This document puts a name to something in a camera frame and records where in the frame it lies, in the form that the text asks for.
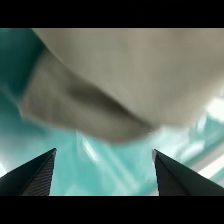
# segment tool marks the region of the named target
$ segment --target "teal background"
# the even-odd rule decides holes
[[[153,148],[190,167],[223,143],[224,125],[208,114],[123,145],[23,120],[18,102],[43,49],[31,29],[0,29],[0,175],[56,147],[51,195],[146,195],[156,189]]]

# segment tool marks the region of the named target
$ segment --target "teal surface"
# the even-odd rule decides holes
[[[42,50],[30,29],[0,29],[0,176],[57,148],[51,195],[146,195],[156,189],[153,148],[191,166],[223,142],[224,125],[206,114],[190,130],[124,145],[23,120],[18,102]]]

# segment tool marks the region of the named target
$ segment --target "gray cloth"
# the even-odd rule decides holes
[[[25,118],[109,141],[188,127],[224,83],[223,29],[34,29],[42,56]]]

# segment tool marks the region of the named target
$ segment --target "beige fabric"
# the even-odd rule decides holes
[[[136,131],[138,133],[136,136],[139,136],[139,133],[142,135],[146,130],[149,132],[160,125],[179,127],[190,125],[202,113],[203,106],[224,84],[223,29],[37,28],[34,31],[53,55],[70,70],[69,80],[77,77],[87,82],[136,117],[136,120],[131,118],[141,127]],[[57,72],[53,69],[53,64],[51,69],[54,72],[50,71],[49,73],[55,76],[53,73]],[[38,86],[40,78],[37,76],[41,76],[40,73],[43,79],[49,77],[46,74],[44,76],[42,71],[35,73],[33,82],[24,96],[21,111],[25,117],[33,115],[40,120],[45,120],[42,113],[44,113],[43,110],[47,111],[48,107],[44,109],[38,105],[38,108],[34,110],[28,105],[37,97],[39,102],[42,97],[45,97],[40,93],[38,95],[33,87],[31,88],[34,82]],[[48,87],[52,85],[53,79],[52,77],[49,80]],[[68,83],[69,81],[66,82],[64,89],[67,88]],[[44,92],[47,86],[40,87],[39,85],[39,88],[42,88],[40,92]],[[71,99],[66,95],[67,93],[63,95],[60,91],[55,94],[55,97],[66,98],[63,107],[60,105],[60,113],[64,114],[63,119],[66,121],[59,122],[60,125],[83,129],[85,125],[81,120],[77,126],[76,116],[67,116],[66,108],[70,110],[71,105],[76,104],[74,98]],[[78,107],[77,104],[71,111],[78,110]],[[94,108],[102,111],[96,102]],[[81,116],[86,109],[89,108],[80,109],[79,119],[87,118]],[[114,114],[113,111],[105,115],[105,121],[110,119],[111,114]],[[90,123],[93,122],[92,119],[100,118],[100,116],[99,118],[91,117],[90,112],[85,116],[88,116]],[[142,125],[140,120],[144,121],[147,128]],[[100,119],[95,120],[94,125],[96,121],[98,124],[100,123]],[[53,120],[53,123],[57,124],[57,118]],[[111,123],[108,121],[105,126],[110,126]],[[109,138],[106,137],[106,139],[115,135],[112,131],[115,129],[110,129],[109,126],[107,126],[109,130],[107,137]],[[89,133],[94,136],[105,138],[101,135],[104,128],[100,126],[101,132],[98,134],[96,134],[96,130],[91,128],[90,130],[89,127],[84,129],[88,129]],[[125,136],[122,136],[121,133],[123,133],[122,130],[112,139],[115,141],[116,139],[124,141],[129,139],[127,138],[129,133]]]

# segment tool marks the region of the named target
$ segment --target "turquoise plastic sheet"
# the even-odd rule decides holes
[[[153,148],[191,167],[223,143],[223,121],[209,112],[189,130],[164,127],[123,145],[23,120],[18,102],[43,48],[28,28],[0,29],[0,176],[57,148],[52,196],[149,195],[157,188]]]

